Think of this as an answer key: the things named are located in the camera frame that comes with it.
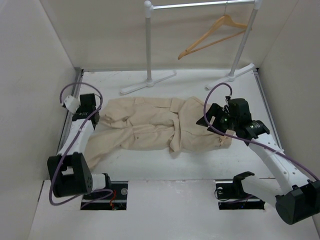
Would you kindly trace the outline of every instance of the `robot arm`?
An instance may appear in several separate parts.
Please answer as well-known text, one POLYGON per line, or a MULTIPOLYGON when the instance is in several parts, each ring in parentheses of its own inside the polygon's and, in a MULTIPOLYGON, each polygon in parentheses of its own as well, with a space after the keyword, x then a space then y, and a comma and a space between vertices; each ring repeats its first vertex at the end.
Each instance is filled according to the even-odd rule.
POLYGON ((63 103, 63 106, 73 113, 73 117, 65 144, 56 156, 49 157, 47 161, 54 196, 60 198, 90 194, 97 189, 111 189, 111 180, 108 174, 91 174, 83 155, 89 137, 98 124, 99 112, 96 112, 84 124, 76 141, 73 142, 86 118, 96 110, 95 95, 93 93, 80 95, 80 102, 76 98, 68 96, 63 103), (57 178, 53 181, 55 171, 64 154, 66 157, 58 170, 57 178))
POLYGON ((223 108, 212 104, 205 114, 207 119, 203 117, 196 124, 208 127, 208 122, 215 117, 208 131, 220 135, 227 130, 235 131, 235 138, 243 140, 262 159, 280 185, 280 189, 274 188, 254 176, 254 173, 244 172, 233 178, 235 191, 240 196, 251 194, 269 203, 290 225, 319 213, 320 181, 311 181, 285 158, 268 128, 261 121, 252 120, 246 100, 227 96, 226 102, 223 108))

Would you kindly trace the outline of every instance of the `metal rod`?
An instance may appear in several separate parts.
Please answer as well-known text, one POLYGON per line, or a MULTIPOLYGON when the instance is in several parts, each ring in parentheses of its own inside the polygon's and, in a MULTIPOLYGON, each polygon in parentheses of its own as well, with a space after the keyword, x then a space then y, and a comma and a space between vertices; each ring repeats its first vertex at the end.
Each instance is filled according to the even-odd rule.
POLYGON ((151 75, 151 18, 145 18, 145 42, 146 42, 146 81, 152 80, 151 75))
POLYGON ((224 6, 228 5, 244 5, 244 4, 254 4, 255 0, 229 0, 229 1, 210 1, 210 2, 196 2, 196 3, 185 3, 185 4, 174 4, 174 5, 163 5, 163 6, 153 6, 153 10, 160 9, 177 9, 177 8, 187 8, 187 7, 200 7, 200 6, 224 6))
POLYGON ((247 39, 248 39, 248 37, 249 37, 249 34, 250 34, 250 31, 251 31, 252 25, 254 24, 254 21, 255 21, 257 12, 258 12, 258 9, 253 9, 253 10, 252 10, 252 13, 251 13, 251 16, 250 16, 248 25, 247 25, 247 27, 246 27, 246 30, 245 30, 245 32, 244 32, 242 41, 241 41, 241 43, 240 43, 238 52, 236 53, 234 62, 233 62, 233 64, 232 64, 231 71, 230 71, 229 74, 228 74, 229 77, 233 77, 233 76, 235 75, 236 67, 237 67, 237 65, 238 65, 238 63, 239 63, 241 54, 242 54, 242 52, 244 51, 244 48, 245 48, 247 39))

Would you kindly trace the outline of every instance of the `wooden hanger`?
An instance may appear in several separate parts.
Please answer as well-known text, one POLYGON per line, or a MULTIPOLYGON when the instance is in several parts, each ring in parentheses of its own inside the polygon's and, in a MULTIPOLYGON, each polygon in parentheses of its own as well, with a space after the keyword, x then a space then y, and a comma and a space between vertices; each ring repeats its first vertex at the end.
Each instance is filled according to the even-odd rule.
POLYGON ((181 58, 183 58, 186 55, 192 54, 194 52, 197 52, 201 49, 207 48, 209 46, 212 46, 214 44, 220 43, 224 40, 233 38, 235 36, 238 36, 240 34, 243 34, 246 30, 240 31, 238 33, 235 33, 233 35, 224 37, 220 40, 214 41, 212 43, 209 43, 205 46, 199 47, 194 49, 196 46, 198 46, 201 42, 203 42, 207 37, 209 37, 212 33, 214 33, 217 29, 219 29, 222 25, 227 25, 230 27, 235 27, 235 28, 240 28, 240 29, 246 29, 247 25, 246 24, 242 24, 242 23, 237 23, 234 22, 232 20, 232 18, 229 15, 224 15, 222 17, 220 17, 217 21, 215 21, 215 23, 210 27, 209 31, 207 31, 202 37, 200 37, 197 41, 195 41, 194 43, 192 43, 185 51, 183 51, 182 53, 180 53, 178 60, 180 60, 181 58))

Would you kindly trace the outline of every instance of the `white table surface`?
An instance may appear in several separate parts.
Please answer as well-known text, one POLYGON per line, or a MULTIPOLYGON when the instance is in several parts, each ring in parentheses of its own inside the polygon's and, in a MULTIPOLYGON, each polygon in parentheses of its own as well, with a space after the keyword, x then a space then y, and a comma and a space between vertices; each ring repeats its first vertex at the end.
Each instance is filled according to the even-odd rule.
MULTIPOLYGON (((129 96, 179 97, 208 94, 207 83, 224 76, 224 70, 178 70, 177 76, 129 96)), ((172 71, 153 71, 154 78, 172 71)), ((99 88, 107 101, 122 97, 119 88, 145 79, 145 71, 85 73, 83 81, 99 88)), ((252 116, 271 123, 253 72, 231 83, 234 98, 245 98, 252 116)), ((91 93, 86 86, 80 93, 91 93)), ((211 102, 224 104, 229 92, 221 87, 211 102)), ((102 160, 94 173, 108 173, 113 181, 130 180, 127 210, 80 210, 78 197, 62 206, 49 203, 50 181, 45 181, 29 240, 318 240, 312 218, 287 225, 276 210, 219 210, 214 197, 215 181, 251 171, 260 178, 272 177, 263 162, 243 142, 233 140, 227 149, 202 153, 169 154, 168 149, 133 151, 117 149, 102 160)), ((277 185, 275 179, 265 179, 277 185)))
MULTIPOLYGON (((217 69, 180 69, 173 78, 157 83, 128 95, 120 95, 120 88, 143 82, 146 71, 106 71, 85 72, 84 83, 97 87, 103 95, 103 106, 108 100, 121 97, 157 97, 182 98, 195 96, 205 100, 208 91, 205 85, 225 76, 227 70, 217 69)), ((154 80, 172 75, 172 70, 152 71, 154 80)), ((238 77, 230 85, 234 98, 245 98, 250 107, 252 118, 261 120, 273 134, 271 123, 260 94, 253 71, 238 77)), ((85 85, 80 94, 92 93, 85 85)), ((218 88, 210 101, 225 104, 225 96, 229 95, 227 87, 218 88)), ((226 149, 215 149, 201 153, 182 151, 169 153, 169 149, 138 151, 116 149, 107 154, 96 166, 93 173, 108 173, 113 181, 127 180, 200 180, 230 179, 239 173, 251 171, 259 178, 272 178, 272 174, 261 159, 243 142, 232 140, 226 149)))
POLYGON ((29 240, 318 240, 311 217, 287 225, 276 210, 219 210, 214 180, 134 180, 127 210, 49 203, 44 183, 29 240))

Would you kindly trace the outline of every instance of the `clothing rack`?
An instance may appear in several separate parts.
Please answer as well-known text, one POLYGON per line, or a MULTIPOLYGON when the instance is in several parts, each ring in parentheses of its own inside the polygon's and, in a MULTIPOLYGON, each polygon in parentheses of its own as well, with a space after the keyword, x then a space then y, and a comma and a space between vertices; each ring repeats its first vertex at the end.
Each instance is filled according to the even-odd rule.
POLYGON ((153 87, 156 83, 159 83, 161 81, 170 79, 176 75, 176 72, 174 71, 173 75, 153 80, 152 79, 152 68, 151 68, 151 14, 155 10, 165 10, 165 9, 177 9, 177 8, 191 8, 191 7, 203 7, 203 6, 226 6, 226 5, 246 5, 246 4, 254 4, 253 10, 251 12, 251 16, 249 18, 247 28, 244 32, 242 41, 240 43, 240 46, 238 48, 237 54, 235 56, 234 62, 232 64, 230 72, 223 78, 214 81, 211 84, 206 85, 205 87, 207 89, 212 89, 215 85, 219 83, 225 83, 225 82, 233 82, 237 77, 251 71, 255 65, 253 63, 250 63, 248 66, 245 66, 241 69, 236 70, 236 67, 239 63, 240 57, 243 53, 243 50, 245 48, 247 39, 249 37, 251 28, 254 24, 256 15, 258 13, 259 8, 261 7, 263 0, 225 0, 225 1, 211 1, 211 2, 196 2, 196 3, 185 3, 185 4, 173 4, 173 5, 161 5, 161 6, 153 6, 150 1, 144 2, 144 8, 145 8, 145 40, 146 40, 146 72, 147 72, 147 78, 144 82, 128 86, 125 88, 122 88, 120 92, 122 94, 129 94, 134 91, 137 91, 139 89, 145 88, 145 87, 153 87))

